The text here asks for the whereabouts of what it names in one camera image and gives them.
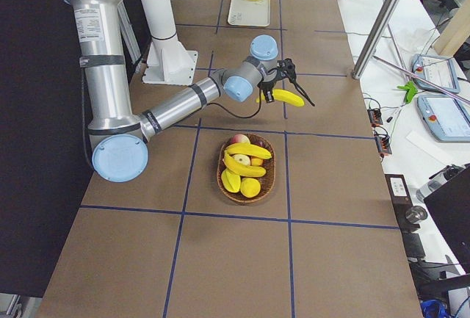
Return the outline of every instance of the fruit basket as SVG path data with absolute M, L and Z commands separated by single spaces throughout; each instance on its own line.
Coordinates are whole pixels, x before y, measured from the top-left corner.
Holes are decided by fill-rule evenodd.
M 217 184 L 219 185 L 220 191 L 227 197 L 230 198 L 232 201 L 238 204 L 251 204 L 257 201 L 260 201 L 264 198 L 272 189 L 275 180 L 275 154 L 274 150 L 272 149 L 271 144 L 265 140 L 264 138 L 256 135 L 256 134 L 245 134 L 248 137 L 251 144 L 254 145 L 261 145 L 263 148 L 266 148 L 271 153 L 271 159 L 265 159 L 263 161 L 262 167 L 266 169 L 266 174 L 261 177 L 256 177 L 256 179 L 261 184 L 261 191 L 259 194 L 252 198 L 245 197 L 241 192 L 232 193 L 225 189 L 222 181 L 222 172 L 226 169 L 224 159 L 224 150 L 231 144 L 231 141 L 228 140 L 225 142 L 219 152 L 219 161 L 217 166 Z

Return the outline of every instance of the blue joint cap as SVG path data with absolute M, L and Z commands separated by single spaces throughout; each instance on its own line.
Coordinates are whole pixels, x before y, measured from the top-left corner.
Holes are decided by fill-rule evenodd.
M 253 92 L 251 83 L 240 76 L 228 77 L 223 89 L 228 96 L 240 103 L 245 101 Z
M 259 35 L 251 42 L 250 53 L 261 61 L 269 61 L 278 56 L 278 44 L 274 37 Z
M 112 182 L 130 181 L 147 166 L 147 145 L 131 134 L 116 134 L 96 146 L 92 161 L 102 178 Z

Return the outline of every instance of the banana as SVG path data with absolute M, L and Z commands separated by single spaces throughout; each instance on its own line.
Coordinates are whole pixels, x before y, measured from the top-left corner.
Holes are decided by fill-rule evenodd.
M 238 191 L 240 191 L 240 175 L 236 175 L 232 173 L 229 169 L 225 169 L 224 171 L 222 171 L 220 178 L 222 179 L 223 186 L 229 192 L 237 193 Z
M 240 164 L 237 160 L 232 158 L 227 151 L 224 151 L 223 162 L 232 173 L 240 176 L 262 177 L 266 174 L 266 169 L 264 167 Z
M 234 155 L 234 154 L 251 155 L 251 156 L 256 156 L 257 158 L 265 159 L 265 160 L 272 158 L 270 151 L 254 144 L 234 143 L 234 144 L 230 144 L 225 150 L 230 155 Z
M 285 103 L 288 103 L 297 107 L 302 107 L 305 105 L 305 101 L 300 96 L 292 92 L 289 92 L 288 90 L 273 89 L 272 96 L 274 97 L 274 100 L 284 101 Z

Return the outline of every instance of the green object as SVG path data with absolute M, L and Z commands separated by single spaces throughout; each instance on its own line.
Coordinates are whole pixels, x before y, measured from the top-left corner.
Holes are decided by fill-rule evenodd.
M 418 93 L 418 90 L 412 81 L 408 81 L 408 83 L 405 85 L 399 85 L 397 88 L 406 90 L 405 104 L 409 104 L 413 100 L 414 96 Z

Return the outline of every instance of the printed label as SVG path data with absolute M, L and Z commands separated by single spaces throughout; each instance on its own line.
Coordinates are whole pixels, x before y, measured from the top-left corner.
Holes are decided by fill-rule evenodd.
M 97 8 L 83 8 L 75 11 L 76 30 L 80 43 L 104 40 L 101 14 Z
M 403 184 L 403 180 L 401 178 L 391 177 L 390 184 L 396 197 L 406 197 L 405 185 Z

